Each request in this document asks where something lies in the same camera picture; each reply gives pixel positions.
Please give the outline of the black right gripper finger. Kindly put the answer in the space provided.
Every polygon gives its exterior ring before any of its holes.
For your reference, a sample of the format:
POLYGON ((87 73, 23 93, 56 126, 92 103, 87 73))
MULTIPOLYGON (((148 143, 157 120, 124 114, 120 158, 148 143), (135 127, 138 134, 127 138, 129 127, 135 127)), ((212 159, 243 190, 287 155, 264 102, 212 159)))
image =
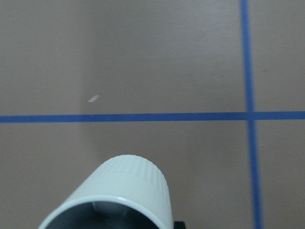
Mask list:
POLYGON ((174 229, 186 229, 186 224, 184 221, 175 221, 174 229))

